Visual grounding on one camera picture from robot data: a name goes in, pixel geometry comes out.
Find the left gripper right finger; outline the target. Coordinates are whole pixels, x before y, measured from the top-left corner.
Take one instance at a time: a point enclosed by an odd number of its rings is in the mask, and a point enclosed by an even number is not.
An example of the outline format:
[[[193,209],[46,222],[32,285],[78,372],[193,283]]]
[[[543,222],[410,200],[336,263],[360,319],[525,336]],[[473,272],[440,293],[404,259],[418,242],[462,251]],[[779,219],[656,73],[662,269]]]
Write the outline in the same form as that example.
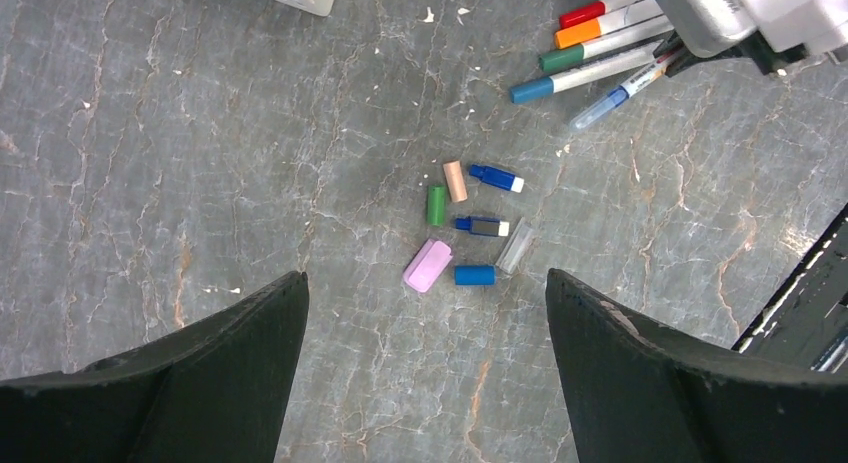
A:
[[[847,380],[694,338],[552,269],[548,325],[583,462],[843,462]]]

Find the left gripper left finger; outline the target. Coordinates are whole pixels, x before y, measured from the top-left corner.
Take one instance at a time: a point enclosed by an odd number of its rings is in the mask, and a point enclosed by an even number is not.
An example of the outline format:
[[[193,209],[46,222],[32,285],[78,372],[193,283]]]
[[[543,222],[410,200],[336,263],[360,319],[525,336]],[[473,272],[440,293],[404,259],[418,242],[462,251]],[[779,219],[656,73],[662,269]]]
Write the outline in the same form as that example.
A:
[[[5,462],[271,462],[309,311],[288,273],[231,307],[73,372],[1,384]]]

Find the grey clear pen cap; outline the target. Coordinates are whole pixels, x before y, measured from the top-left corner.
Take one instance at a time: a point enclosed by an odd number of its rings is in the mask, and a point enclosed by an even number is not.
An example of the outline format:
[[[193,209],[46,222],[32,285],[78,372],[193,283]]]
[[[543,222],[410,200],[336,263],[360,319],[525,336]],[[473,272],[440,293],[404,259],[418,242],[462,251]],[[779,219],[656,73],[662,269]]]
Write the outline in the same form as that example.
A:
[[[507,274],[513,274],[534,237],[533,226],[526,218],[520,218],[496,261],[496,267]]]

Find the blue pen cap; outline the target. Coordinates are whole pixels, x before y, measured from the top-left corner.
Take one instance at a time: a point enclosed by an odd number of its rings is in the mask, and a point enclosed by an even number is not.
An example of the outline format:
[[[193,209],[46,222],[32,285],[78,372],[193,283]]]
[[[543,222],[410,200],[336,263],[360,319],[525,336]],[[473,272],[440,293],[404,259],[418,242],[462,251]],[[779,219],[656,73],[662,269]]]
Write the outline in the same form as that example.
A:
[[[496,283],[496,269],[490,265],[460,265],[454,267],[457,286],[491,286]]]

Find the dark blue clip cap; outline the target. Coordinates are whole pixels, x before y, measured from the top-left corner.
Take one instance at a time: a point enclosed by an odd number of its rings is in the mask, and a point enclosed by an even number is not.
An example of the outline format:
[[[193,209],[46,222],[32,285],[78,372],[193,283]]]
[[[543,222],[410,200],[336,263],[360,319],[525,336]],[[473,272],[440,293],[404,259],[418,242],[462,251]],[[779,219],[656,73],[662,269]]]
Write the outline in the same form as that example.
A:
[[[508,221],[490,217],[459,217],[454,220],[454,228],[472,235],[486,237],[506,237],[510,234]]]

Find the pink pen cap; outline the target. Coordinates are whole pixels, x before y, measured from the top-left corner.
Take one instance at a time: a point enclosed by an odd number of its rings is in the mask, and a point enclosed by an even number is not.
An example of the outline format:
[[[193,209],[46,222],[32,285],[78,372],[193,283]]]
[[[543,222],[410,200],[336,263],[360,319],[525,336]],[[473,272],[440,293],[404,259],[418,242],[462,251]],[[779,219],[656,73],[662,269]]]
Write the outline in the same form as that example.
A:
[[[419,293],[426,293],[453,258],[452,249],[444,242],[428,239],[405,268],[403,282]]]

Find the dark blue white-ended cap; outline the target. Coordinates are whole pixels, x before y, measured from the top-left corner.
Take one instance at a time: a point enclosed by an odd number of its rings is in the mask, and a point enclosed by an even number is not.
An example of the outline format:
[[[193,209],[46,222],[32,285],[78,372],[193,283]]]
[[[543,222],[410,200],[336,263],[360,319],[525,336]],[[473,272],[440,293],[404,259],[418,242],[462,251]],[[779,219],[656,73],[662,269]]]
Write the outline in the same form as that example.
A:
[[[469,174],[486,185],[515,193],[521,193],[525,185],[522,177],[492,166],[472,164]]]

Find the orange pen cap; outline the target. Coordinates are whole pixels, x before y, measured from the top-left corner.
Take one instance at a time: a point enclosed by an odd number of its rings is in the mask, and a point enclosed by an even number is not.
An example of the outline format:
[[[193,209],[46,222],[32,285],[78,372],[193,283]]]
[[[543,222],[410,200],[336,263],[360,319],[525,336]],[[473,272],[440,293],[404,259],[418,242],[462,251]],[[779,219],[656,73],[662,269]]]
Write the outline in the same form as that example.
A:
[[[451,201],[454,203],[466,201],[468,194],[461,163],[458,160],[446,162],[442,168]]]

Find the green pen cap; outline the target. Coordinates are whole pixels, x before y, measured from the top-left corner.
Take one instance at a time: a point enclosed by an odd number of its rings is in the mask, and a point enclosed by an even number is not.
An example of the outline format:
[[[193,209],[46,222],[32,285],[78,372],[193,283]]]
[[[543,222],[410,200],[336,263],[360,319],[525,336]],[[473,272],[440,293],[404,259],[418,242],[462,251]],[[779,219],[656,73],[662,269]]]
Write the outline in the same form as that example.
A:
[[[427,194],[427,223],[431,226],[441,227],[445,222],[447,187],[445,185],[431,185]]]

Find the green capped white marker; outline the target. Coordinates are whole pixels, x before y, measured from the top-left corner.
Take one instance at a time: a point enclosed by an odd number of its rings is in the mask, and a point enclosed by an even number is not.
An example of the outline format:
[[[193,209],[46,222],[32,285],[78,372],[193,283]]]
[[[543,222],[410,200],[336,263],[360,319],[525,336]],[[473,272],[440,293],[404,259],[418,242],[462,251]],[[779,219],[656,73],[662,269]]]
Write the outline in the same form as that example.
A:
[[[542,54],[538,58],[539,68],[548,73],[563,71],[585,60],[620,51],[628,45],[650,40],[671,30],[668,18],[658,16],[599,38]]]

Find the orange capped white marker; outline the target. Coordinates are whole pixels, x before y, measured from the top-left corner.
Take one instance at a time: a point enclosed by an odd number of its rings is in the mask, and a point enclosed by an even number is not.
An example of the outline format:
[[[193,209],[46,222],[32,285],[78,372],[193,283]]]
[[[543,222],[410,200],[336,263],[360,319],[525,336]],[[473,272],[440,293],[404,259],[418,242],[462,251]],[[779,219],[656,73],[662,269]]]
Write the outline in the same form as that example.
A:
[[[564,49],[662,15],[655,0],[642,0],[573,27],[559,29],[554,34],[554,45],[556,49]]]

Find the red capped white marker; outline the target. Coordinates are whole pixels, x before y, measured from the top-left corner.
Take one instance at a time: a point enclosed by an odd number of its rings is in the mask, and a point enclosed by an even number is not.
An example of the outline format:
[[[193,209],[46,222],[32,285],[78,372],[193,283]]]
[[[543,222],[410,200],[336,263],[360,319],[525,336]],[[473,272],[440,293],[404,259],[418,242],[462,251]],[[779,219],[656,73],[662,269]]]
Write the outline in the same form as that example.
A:
[[[559,28],[573,27],[640,1],[642,0],[597,0],[560,15],[558,18]]]

